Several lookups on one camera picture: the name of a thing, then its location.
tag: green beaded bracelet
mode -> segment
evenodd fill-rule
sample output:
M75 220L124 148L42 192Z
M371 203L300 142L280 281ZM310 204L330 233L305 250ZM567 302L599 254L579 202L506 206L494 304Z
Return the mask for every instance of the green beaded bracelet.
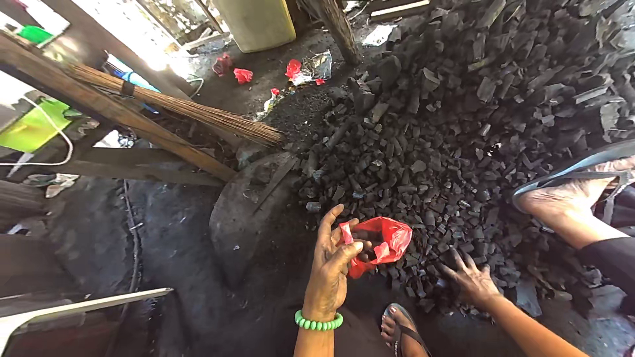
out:
M305 330L328 331L334 330L344 322L344 317L340 313L335 313L335 320L329 322L315 322L302 317L302 310L295 313L295 324Z

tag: charcoal pile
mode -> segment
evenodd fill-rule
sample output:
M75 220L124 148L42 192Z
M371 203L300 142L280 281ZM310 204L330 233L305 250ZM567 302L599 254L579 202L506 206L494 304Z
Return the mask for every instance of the charcoal pile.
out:
M437 1L332 108L300 155L301 204L317 219L408 223L413 243L379 272L426 312L459 310L437 269L449 249L489 264L518 306L592 296L604 283L552 231L509 204L511 191L564 161L632 138L635 51L606 1Z

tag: broom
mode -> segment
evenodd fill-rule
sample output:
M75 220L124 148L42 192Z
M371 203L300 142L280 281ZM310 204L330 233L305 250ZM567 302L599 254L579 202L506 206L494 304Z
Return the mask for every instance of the broom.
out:
M74 79L94 84L114 92L121 92L124 85L123 79L113 77L81 64L69 65L67 73ZM206 107L205 105L170 97L169 95L139 86L133 87L131 95L144 103L159 105L165 109L198 120L206 125L228 131L259 144L273 146L280 143L283 139L282 133L277 129L264 123L251 121L248 117L240 114Z

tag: bare foot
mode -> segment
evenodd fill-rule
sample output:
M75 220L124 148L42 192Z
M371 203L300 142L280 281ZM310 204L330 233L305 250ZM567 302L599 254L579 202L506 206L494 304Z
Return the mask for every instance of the bare foot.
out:
M615 172L633 170L635 156L596 165L589 171ZM591 207L598 202L602 192L615 178L570 180L557 187L546 187L522 195L519 204L526 212L545 220L554 213L576 211L590 213Z
M410 330L413 330L418 333L417 327L404 316L401 310L397 309L394 306L391 306L390 316L383 315L382 316L382 338L386 341L386 344L393 348L396 342L396 327L395 321L397 321L401 326L408 327ZM401 353L404 357L428 357L428 354L425 352L425 349L419 342L417 342L412 337L406 335L405 333L401 335Z

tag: red plastic bag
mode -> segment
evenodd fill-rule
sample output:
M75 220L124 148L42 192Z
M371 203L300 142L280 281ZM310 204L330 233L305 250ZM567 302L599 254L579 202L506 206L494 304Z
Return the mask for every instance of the red plastic bag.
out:
M214 73L218 74L219 77L225 75L225 73L229 72L229 69L233 66L231 57L223 53L223 57L216 58L216 63L214 63L211 68L214 70Z
M344 243L353 243L349 223L341 223L340 228ZM349 276L353 279L358 279L366 271L373 270L377 264L392 263L399 260L412 239L412 228L405 223L387 217L375 217L362 222L355 226L355 231L381 232L384 242L373 249L377 256L376 259L364 263L357 257L353 258L349 269Z
M300 68L302 68L302 64L294 58L290 60L289 64L286 66L285 75L289 77L289 79L293 79L295 76L300 74Z
M253 78L252 71L240 68L234 68L234 75L236 76L236 79L238 79L238 84L251 82L251 79Z

